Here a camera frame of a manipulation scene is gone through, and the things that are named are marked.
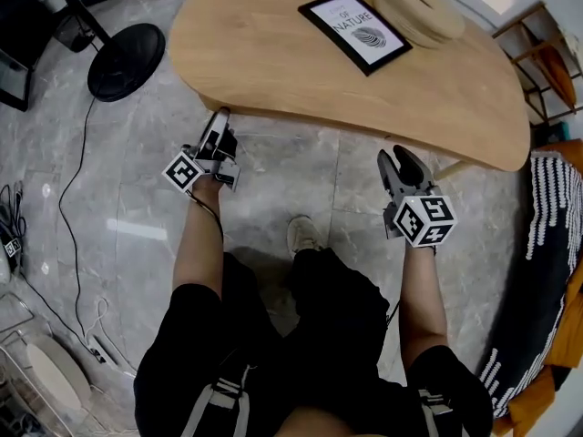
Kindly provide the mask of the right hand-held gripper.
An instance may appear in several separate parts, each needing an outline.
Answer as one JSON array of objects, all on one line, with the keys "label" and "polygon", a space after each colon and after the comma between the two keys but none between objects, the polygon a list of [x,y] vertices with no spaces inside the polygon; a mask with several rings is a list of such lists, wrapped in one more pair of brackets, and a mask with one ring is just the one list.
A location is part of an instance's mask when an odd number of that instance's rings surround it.
[{"label": "right hand-held gripper", "polygon": [[387,238],[404,238],[413,248],[443,244],[457,225],[451,199],[435,187],[431,171],[416,154],[399,145],[394,146],[393,152],[398,169],[384,149],[377,155],[384,189],[390,195],[400,195],[402,182],[409,187],[429,189],[405,195],[399,204],[388,204],[383,214]]}]

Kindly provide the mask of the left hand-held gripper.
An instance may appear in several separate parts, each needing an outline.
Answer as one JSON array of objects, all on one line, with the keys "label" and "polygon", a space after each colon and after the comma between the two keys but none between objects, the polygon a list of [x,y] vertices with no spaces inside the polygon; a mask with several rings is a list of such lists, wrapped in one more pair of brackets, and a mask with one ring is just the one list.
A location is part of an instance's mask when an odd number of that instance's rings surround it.
[{"label": "left hand-held gripper", "polygon": [[212,144],[209,139],[197,146],[184,144],[180,152],[170,161],[162,176],[178,191],[186,193],[203,176],[211,176],[234,191],[240,177],[240,167],[235,157],[238,140],[228,128],[230,110],[221,107],[213,113],[206,131],[222,134]]}]

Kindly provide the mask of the person's left forearm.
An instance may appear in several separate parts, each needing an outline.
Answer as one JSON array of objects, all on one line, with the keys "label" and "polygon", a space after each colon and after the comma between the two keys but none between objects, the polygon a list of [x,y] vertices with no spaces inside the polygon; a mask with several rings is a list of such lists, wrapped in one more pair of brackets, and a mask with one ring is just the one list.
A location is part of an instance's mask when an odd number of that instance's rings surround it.
[{"label": "person's left forearm", "polygon": [[221,184],[204,176],[193,185],[175,259],[172,289],[197,284],[222,293],[223,237],[220,229]]}]

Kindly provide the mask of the wooden coffee table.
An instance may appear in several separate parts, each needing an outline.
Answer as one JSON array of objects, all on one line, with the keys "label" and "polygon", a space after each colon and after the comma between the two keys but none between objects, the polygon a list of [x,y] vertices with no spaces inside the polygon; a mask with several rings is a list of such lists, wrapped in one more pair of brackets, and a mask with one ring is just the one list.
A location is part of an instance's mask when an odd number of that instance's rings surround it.
[{"label": "wooden coffee table", "polygon": [[502,171],[530,149],[526,103],[499,45],[468,23],[365,75],[299,13],[313,0],[185,0],[170,30],[180,78],[211,110],[359,131]]}]

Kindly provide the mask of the person's beige shoe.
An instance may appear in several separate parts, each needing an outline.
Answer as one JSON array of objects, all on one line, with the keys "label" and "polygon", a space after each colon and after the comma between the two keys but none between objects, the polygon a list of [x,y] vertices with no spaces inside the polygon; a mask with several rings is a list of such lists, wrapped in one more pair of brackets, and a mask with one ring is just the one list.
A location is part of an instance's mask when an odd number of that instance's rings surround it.
[{"label": "person's beige shoe", "polygon": [[313,221],[304,215],[290,220],[287,228],[286,241],[290,256],[294,259],[298,253],[306,249],[323,250],[322,235]]}]

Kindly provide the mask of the black standing fan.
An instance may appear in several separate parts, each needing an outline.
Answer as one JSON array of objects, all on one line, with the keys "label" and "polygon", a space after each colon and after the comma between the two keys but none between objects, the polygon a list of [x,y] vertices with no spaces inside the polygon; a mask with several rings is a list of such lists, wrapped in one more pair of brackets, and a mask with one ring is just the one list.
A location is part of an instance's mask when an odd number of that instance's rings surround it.
[{"label": "black standing fan", "polygon": [[115,102],[138,90],[155,72],[166,38],[149,23],[131,25],[110,36],[81,0],[65,0],[103,43],[92,61],[87,87],[97,100]]}]

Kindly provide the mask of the black framed picture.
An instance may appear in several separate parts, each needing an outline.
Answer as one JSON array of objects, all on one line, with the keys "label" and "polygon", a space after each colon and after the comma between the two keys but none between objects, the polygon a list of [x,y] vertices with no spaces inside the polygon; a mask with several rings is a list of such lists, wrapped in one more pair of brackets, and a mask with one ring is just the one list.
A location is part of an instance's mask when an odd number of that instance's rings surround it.
[{"label": "black framed picture", "polygon": [[314,0],[298,12],[343,51],[366,76],[413,49],[364,0]]}]

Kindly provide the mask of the round wooden box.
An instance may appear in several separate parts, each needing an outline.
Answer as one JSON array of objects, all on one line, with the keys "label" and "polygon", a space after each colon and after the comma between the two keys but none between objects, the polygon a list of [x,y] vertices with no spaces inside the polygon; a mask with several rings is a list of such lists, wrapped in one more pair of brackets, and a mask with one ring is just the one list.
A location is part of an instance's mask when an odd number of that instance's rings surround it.
[{"label": "round wooden box", "polygon": [[376,11],[417,46],[438,48],[465,32],[465,19],[448,0],[373,0]]}]

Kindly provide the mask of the black white striped blanket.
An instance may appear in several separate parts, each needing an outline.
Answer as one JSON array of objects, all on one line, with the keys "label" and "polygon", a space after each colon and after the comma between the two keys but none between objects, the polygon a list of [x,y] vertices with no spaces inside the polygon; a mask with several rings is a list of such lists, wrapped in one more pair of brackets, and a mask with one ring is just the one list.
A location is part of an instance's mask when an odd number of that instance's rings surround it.
[{"label": "black white striped blanket", "polygon": [[478,370],[497,419],[543,369],[583,246],[583,176],[557,151],[533,152],[529,172],[525,246]]}]

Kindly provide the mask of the black mesh wastebasket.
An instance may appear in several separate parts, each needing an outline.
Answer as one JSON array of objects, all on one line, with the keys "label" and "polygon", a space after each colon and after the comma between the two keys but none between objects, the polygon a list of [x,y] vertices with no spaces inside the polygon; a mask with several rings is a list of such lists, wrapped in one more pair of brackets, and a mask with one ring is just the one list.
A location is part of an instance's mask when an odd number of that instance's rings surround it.
[{"label": "black mesh wastebasket", "polygon": [[96,35],[77,15],[65,15],[53,37],[73,53],[80,53],[94,43]]}]

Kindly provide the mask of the wooden shelf rack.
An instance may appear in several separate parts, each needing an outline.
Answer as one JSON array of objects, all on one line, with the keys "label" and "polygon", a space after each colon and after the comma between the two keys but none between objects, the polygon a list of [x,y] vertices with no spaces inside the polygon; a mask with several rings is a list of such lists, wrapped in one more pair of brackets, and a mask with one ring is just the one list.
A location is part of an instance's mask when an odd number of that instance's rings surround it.
[{"label": "wooden shelf rack", "polygon": [[[531,5],[496,29],[492,37],[500,44],[517,74],[532,128],[548,127],[559,119],[583,112],[583,101],[578,100],[576,88],[576,82],[583,80],[583,66],[545,2]],[[573,80],[577,95],[573,110],[561,100],[540,70],[538,53],[546,46],[555,47],[561,54]]]}]

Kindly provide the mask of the orange cloth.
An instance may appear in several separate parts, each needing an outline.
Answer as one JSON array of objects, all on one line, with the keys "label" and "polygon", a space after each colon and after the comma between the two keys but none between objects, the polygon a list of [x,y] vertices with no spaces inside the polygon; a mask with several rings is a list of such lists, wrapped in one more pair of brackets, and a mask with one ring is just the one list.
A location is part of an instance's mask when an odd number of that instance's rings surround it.
[{"label": "orange cloth", "polygon": [[538,53],[538,63],[543,76],[561,100],[573,110],[577,95],[573,80],[561,54],[553,46],[546,46]]}]

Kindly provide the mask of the person's black clothing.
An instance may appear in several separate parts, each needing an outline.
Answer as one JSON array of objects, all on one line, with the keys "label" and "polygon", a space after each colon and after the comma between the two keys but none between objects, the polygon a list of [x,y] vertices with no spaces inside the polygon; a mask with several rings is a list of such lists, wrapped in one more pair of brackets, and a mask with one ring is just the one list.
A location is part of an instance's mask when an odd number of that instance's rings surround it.
[{"label": "person's black clothing", "polygon": [[173,291],[134,382],[141,437],[180,437],[203,390],[222,379],[249,401],[244,437],[274,437],[301,407],[358,434],[428,437],[433,403],[445,406],[440,437],[490,436],[489,395],[446,346],[421,354],[405,385],[379,376],[388,301],[332,250],[299,252],[287,280],[300,319],[286,336],[272,325],[254,273],[231,254],[221,292],[193,283]]}]

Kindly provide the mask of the orange sofa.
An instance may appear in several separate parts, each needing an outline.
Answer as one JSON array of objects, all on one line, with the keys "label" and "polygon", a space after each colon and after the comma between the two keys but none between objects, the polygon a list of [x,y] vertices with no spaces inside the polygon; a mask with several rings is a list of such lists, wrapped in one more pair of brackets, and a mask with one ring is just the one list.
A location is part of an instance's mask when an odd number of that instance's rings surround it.
[{"label": "orange sofa", "polygon": [[[564,141],[535,151],[557,151],[583,176],[583,139]],[[583,246],[578,265],[568,282],[566,308],[543,369],[524,391],[510,401],[505,416],[499,419],[494,416],[495,434],[502,436],[511,433],[512,437],[526,437],[553,403],[570,371],[576,369],[582,359]]]}]

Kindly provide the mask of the beige round lampshade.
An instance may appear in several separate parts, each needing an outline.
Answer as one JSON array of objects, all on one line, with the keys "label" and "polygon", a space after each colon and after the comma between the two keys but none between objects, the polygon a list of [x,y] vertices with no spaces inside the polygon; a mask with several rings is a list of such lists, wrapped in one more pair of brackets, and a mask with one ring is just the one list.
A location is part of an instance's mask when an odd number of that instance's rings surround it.
[{"label": "beige round lampshade", "polygon": [[89,405],[89,381],[57,341],[48,336],[36,337],[27,343],[26,356],[38,380],[57,401],[74,411]]}]

